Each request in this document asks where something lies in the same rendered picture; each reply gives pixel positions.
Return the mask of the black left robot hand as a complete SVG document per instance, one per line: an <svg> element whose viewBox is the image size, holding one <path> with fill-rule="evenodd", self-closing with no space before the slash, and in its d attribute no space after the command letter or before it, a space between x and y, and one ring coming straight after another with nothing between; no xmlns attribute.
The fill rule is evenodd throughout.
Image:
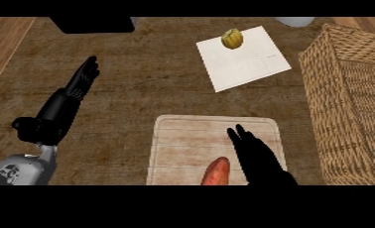
<svg viewBox="0 0 375 228"><path fill-rule="evenodd" d="M21 141L46 146L60 145L74 124L82 102L98 75L97 57L89 57L69 85L51 96L38 116L20 117L12 122Z"/></svg>

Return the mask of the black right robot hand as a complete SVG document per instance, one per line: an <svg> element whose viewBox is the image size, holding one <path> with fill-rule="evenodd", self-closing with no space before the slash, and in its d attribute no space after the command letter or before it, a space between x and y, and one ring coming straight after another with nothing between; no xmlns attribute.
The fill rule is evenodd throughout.
<svg viewBox="0 0 375 228"><path fill-rule="evenodd" d="M249 186L297 186L293 175L283 169L275 152L241 124L228 129Z"/></svg>

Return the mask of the orange sweet potato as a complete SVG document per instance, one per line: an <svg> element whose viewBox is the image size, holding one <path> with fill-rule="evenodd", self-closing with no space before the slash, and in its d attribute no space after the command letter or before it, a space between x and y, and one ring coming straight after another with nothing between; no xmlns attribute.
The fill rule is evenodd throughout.
<svg viewBox="0 0 375 228"><path fill-rule="evenodd" d="M221 157L215 162L210 163L204 177L203 185L228 185L231 175L231 162L227 157Z"/></svg>

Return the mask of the pale wooden cutting board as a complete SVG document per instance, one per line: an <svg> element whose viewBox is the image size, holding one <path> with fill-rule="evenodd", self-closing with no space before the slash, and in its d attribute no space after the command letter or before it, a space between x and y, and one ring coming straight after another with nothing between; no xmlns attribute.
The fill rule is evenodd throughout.
<svg viewBox="0 0 375 228"><path fill-rule="evenodd" d="M198 185L210 163L231 161L229 185L247 185L228 129L241 124L269 145L287 170L281 130L272 118L162 115L156 120L148 185Z"/></svg>

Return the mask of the wicker basket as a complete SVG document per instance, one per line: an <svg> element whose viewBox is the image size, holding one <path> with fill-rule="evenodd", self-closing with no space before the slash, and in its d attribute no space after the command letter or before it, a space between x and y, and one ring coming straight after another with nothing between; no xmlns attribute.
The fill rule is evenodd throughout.
<svg viewBox="0 0 375 228"><path fill-rule="evenodd" d="M325 182L375 185L375 34L324 25L299 62Z"/></svg>

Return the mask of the black appliance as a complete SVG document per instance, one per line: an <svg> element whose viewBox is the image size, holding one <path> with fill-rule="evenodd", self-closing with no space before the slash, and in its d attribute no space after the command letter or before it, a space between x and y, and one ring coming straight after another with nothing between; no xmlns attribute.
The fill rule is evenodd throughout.
<svg viewBox="0 0 375 228"><path fill-rule="evenodd" d="M52 17L66 34L132 33L135 25L129 17Z"/></svg>

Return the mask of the white square placemat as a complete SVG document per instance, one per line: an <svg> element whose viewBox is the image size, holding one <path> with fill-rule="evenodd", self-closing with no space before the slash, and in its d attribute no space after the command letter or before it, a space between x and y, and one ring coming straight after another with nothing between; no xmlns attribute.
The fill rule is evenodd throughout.
<svg viewBox="0 0 375 228"><path fill-rule="evenodd" d="M263 26L243 32L244 43L231 50L215 38L197 43L215 91L221 92L291 69Z"/></svg>

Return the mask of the yellow-green bell pepper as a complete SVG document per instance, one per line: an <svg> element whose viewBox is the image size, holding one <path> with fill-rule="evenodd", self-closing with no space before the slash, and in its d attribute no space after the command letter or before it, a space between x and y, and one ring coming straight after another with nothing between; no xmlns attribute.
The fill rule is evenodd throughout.
<svg viewBox="0 0 375 228"><path fill-rule="evenodd" d="M244 43L244 36L238 29L231 29L222 36L224 46L235 50Z"/></svg>

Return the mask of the pale grey round object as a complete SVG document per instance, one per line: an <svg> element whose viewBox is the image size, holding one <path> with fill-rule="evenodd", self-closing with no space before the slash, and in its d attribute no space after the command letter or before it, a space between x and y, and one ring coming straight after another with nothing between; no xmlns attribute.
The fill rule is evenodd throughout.
<svg viewBox="0 0 375 228"><path fill-rule="evenodd" d="M315 20L314 17L277 17L277 20L294 28L306 27Z"/></svg>

